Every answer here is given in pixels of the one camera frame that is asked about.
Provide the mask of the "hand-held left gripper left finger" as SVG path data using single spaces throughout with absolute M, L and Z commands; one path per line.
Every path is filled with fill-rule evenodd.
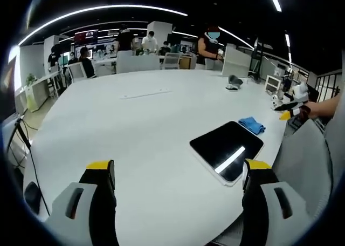
M 61 245 L 118 245 L 114 161 L 90 163 L 52 203 L 46 227 Z

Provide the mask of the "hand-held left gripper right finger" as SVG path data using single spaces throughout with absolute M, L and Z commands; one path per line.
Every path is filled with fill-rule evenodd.
M 293 245 L 306 231 L 306 201 L 267 163 L 244 160 L 243 190 L 241 245 Z

